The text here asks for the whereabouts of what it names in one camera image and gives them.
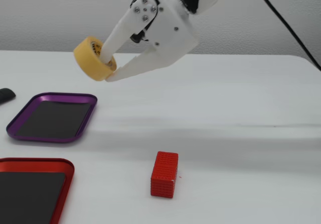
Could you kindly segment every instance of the metal tray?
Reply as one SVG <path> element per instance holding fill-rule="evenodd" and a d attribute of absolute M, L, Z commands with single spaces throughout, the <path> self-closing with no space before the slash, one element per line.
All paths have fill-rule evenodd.
<path fill-rule="evenodd" d="M 77 133 L 74 136 L 63 137 L 63 138 L 52 138 L 52 137 L 36 137 L 36 136 L 18 136 L 17 132 L 29 119 L 32 113 L 39 107 L 44 101 L 51 102 L 63 102 L 63 103 L 88 103 L 90 107 L 84 116 Z M 54 143 L 67 143 L 72 142 L 82 136 L 86 125 L 93 113 L 93 110 L 97 104 L 97 97 L 91 94 L 81 93 L 41 93 L 34 96 L 25 107 L 17 114 L 17 116 L 8 124 L 7 133 L 10 137 L 17 140 L 25 141 L 43 141 L 43 142 L 54 142 Z"/>

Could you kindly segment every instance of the tape roll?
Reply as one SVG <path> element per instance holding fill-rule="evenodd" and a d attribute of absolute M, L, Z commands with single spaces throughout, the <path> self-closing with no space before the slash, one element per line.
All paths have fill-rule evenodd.
<path fill-rule="evenodd" d="M 100 61 L 100 51 L 103 43 L 94 37 L 87 37 L 74 50 L 74 56 L 81 69 L 92 79 L 103 81 L 117 68 L 114 57 L 109 63 Z"/>

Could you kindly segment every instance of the red block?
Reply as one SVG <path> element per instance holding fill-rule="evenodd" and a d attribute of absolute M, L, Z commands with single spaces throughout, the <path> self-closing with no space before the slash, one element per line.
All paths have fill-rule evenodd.
<path fill-rule="evenodd" d="M 157 153 L 150 179 L 150 194 L 172 198 L 174 195 L 179 155 L 176 153 Z"/>

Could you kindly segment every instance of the table surface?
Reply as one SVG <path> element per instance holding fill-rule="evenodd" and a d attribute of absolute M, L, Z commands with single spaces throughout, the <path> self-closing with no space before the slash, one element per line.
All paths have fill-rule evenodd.
<path fill-rule="evenodd" d="M 17 94 L 0 105 L 0 158 L 75 165 L 60 223 L 321 222 L 321 74 L 302 58 L 187 55 L 112 83 L 85 76 L 67 52 L 0 51 L 0 64 L 0 88 Z M 98 97 L 80 140 L 7 136 L 42 92 Z M 173 199 L 150 196 L 158 151 L 179 154 Z"/>

